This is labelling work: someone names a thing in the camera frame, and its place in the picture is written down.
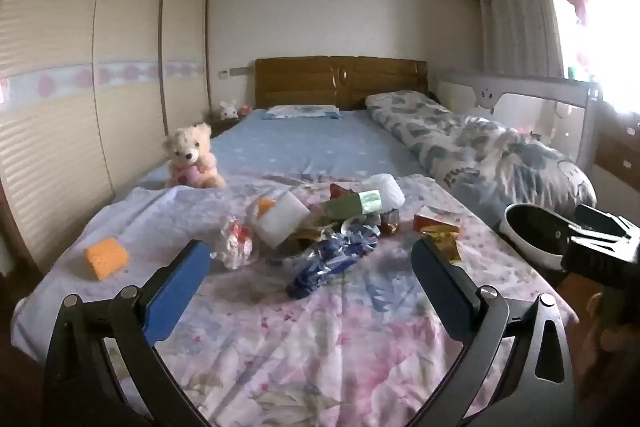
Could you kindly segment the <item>person's right hand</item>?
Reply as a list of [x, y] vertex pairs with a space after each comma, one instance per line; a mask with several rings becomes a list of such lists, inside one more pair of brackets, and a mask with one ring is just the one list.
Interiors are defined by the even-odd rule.
[[590, 329], [577, 358], [580, 391], [613, 389], [639, 365], [639, 306], [603, 288], [587, 305]]

